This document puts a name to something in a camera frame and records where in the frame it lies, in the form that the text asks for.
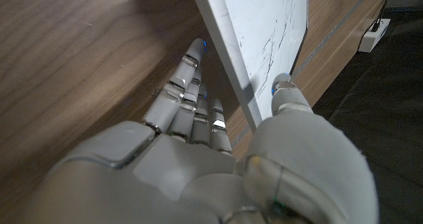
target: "wooden surface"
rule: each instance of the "wooden surface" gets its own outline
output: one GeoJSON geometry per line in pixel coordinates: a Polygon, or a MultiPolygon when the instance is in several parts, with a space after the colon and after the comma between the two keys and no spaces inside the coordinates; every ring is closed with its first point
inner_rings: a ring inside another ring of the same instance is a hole
{"type": "MultiPolygon", "coordinates": [[[[310,0],[298,64],[357,1],[310,0]]],[[[311,104],[355,53],[379,1],[366,0],[295,79],[311,104]]],[[[2,223],[78,142],[122,120],[140,121],[191,41],[210,42],[194,0],[0,0],[0,22],[2,223]]],[[[233,141],[247,123],[209,45],[204,81],[223,101],[233,141]]]]}

